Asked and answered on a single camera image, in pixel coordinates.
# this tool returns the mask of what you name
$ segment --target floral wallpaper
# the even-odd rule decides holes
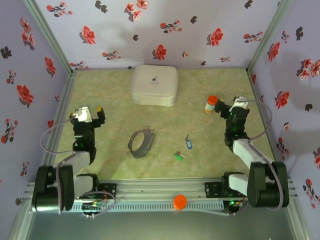
[[[320,239],[319,9],[318,0],[293,1],[251,71],[255,90],[272,109],[272,146],[286,164],[314,239]]]
[[[35,0],[72,69],[246,68],[279,1]]]
[[[53,124],[67,73],[22,1],[3,5],[0,21],[0,239],[6,240],[41,164],[39,140]]]

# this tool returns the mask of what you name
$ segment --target green object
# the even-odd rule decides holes
[[[182,161],[184,158],[180,155],[174,155],[176,159],[178,159],[179,161]]]

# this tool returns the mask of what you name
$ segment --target orange bottle cap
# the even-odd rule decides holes
[[[208,97],[208,103],[210,105],[216,105],[216,103],[218,102],[218,98],[215,95],[211,95]]]
[[[181,211],[187,205],[187,199],[183,195],[177,195],[173,200],[173,207],[177,211]]]

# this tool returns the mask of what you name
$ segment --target gray floor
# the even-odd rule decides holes
[[[237,216],[200,212],[36,213],[27,240],[295,240],[285,209],[248,207]]]

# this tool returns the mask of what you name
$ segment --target white storage case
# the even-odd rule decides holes
[[[172,66],[139,65],[134,69],[131,95],[136,104],[173,106],[177,90],[178,71]]]

